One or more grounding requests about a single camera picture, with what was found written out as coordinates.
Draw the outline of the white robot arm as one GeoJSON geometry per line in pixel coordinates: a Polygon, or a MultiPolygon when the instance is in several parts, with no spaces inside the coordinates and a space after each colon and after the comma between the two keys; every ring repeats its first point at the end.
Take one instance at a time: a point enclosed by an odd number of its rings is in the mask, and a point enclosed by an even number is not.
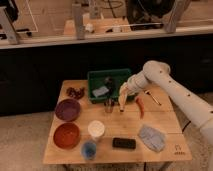
{"type": "Polygon", "coordinates": [[[170,76],[170,66],[164,62],[155,60],[146,62],[139,73],[130,76],[122,84],[118,97],[120,110],[124,110],[128,95],[139,93],[151,82],[157,84],[169,95],[213,146],[213,106],[176,82],[170,76]]]}

